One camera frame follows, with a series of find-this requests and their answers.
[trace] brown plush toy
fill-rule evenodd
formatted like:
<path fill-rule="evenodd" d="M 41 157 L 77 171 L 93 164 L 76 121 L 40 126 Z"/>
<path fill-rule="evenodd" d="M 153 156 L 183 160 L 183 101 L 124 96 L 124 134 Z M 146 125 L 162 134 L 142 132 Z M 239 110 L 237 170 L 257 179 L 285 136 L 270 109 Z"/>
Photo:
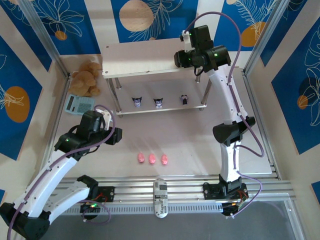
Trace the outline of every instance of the brown plush toy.
<path fill-rule="evenodd" d="M 100 89 L 96 86 L 96 78 L 99 76 L 99 70 L 101 70 L 99 63 L 90 60 L 82 63 L 79 71 L 72 74 L 68 92 L 81 97 L 98 96 Z"/>

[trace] orange circle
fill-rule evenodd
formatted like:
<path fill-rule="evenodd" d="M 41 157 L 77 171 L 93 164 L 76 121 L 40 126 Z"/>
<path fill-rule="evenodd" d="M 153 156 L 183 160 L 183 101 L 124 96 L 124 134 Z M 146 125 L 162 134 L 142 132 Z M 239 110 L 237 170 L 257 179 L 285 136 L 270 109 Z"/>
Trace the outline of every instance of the orange circle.
<path fill-rule="evenodd" d="M 308 98 L 305 95 L 301 95 L 298 97 L 297 104 L 300 109 L 305 109 L 308 106 Z"/>
<path fill-rule="evenodd" d="M 60 30 L 56 31 L 54 35 L 57 39 L 61 41 L 64 41 L 67 39 L 67 34 L 65 34 L 63 31 L 60 31 Z"/>
<path fill-rule="evenodd" d="M 27 119 L 30 110 L 28 93 L 22 87 L 12 86 L 6 91 L 6 94 L 13 97 L 6 97 L 6 99 L 10 100 L 5 104 L 6 114 L 12 121 L 16 123 L 23 123 Z"/>
<path fill-rule="evenodd" d="M 254 47 L 262 33 L 266 23 L 264 21 L 257 22 L 247 27 L 241 34 L 243 47 Z"/>

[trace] calculator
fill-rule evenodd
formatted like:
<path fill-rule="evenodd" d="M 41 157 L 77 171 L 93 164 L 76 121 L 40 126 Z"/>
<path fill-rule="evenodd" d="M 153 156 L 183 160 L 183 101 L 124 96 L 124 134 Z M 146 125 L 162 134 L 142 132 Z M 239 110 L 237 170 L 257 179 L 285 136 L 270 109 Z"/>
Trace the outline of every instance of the calculator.
<path fill-rule="evenodd" d="M 64 110 L 70 114 L 83 115 L 86 111 L 92 110 L 95 105 L 95 99 L 87 96 L 76 96 L 70 94 Z"/>

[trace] white table surface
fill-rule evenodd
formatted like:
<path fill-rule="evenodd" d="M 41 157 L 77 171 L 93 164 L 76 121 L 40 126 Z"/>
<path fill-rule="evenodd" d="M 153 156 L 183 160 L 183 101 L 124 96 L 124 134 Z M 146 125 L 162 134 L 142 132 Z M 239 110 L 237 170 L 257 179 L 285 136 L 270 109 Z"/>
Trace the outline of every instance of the white table surface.
<path fill-rule="evenodd" d="M 169 76 L 178 78 L 180 73 L 182 72 L 144 75 L 133 77 L 130 82 L 154 81 Z M 243 106 L 248 114 L 253 116 L 240 69 L 235 69 L 233 77 Z M 126 78 L 119 80 L 123 86 L 128 82 Z M 208 81 L 206 74 L 202 75 L 201 81 Z M 106 105 L 114 110 L 106 81 L 99 81 L 98 86 L 101 88 L 101 95 L 96 98 L 96 104 Z M 208 106 L 204 111 L 185 109 L 129 114 L 123 118 L 116 116 L 116 126 L 123 129 L 122 140 L 114 146 L 102 145 L 97 152 L 81 158 L 66 177 L 80 177 L 83 174 L 93 178 L 217 175 L 221 170 L 221 150 L 212 130 L 214 126 L 223 122 L 219 101 L 211 88 Z M 80 121 L 81 116 L 63 111 L 55 142 Z M 253 130 L 261 140 L 258 126 L 255 125 Z M 259 151 L 249 132 L 244 134 L 242 144 Z M 138 163 L 139 152 L 145 155 L 146 161 L 143 164 Z M 150 153 L 156 156 L 154 165 L 148 162 Z M 168 156 L 167 165 L 161 164 L 162 154 Z M 243 148 L 240 149 L 239 167 L 243 174 L 271 173 L 266 156 L 258 158 Z"/>

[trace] pink toy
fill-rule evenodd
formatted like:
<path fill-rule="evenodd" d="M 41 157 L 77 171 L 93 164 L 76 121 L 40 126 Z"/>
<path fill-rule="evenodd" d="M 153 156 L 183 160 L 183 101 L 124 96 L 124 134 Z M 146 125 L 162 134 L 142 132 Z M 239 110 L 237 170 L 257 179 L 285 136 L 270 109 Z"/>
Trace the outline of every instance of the pink toy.
<path fill-rule="evenodd" d="M 161 163 L 162 163 L 163 165 L 167 165 L 167 163 L 168 163 L 168 156 L 167 156 L 167 155 L 165 155 L 165 154 L 162 155 L 162 157 L 161 157 Z"/>
<path fill-rule="evenodd" d="M 138 154 L 138 162 L 143 163 L 144 161 L 145 161 L 145 155 L 142 152 L 140 152 Z"/>
<path fill-rule="evenodd" d="M 155 162 L 156 162 L 156 156 L 153 153 L 151 153 L 149 155 L 149 163 L 154 164 Z"/>

